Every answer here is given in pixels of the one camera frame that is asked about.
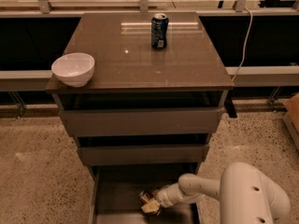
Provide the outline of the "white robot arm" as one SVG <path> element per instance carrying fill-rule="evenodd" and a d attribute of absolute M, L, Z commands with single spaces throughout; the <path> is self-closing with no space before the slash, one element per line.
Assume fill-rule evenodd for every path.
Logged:
<path fill-rule="evenodd" d="M 291 212 L 286 191 L 244 162 L 228 165 L 219 180 L 183 174 L 178 182 L 139 194 L 141 210 L 158 215 L 177 203 L 197 203 L 201 194 L 220 202 L 221 224 L 275 224 Z"/>

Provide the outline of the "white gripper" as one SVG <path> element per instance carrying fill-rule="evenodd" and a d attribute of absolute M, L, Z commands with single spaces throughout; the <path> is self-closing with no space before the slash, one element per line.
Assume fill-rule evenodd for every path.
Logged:
<path fill-rule="evenodd" d="M 141 210 L 147 215 L 158 215 L 161 207 L 168 208 L 178 203 L 195 203 L 199 198 L 202 186 L 181 187 L 178 183 L 156 189 L 151 192 L 156 200 L 143 204 Z"/>

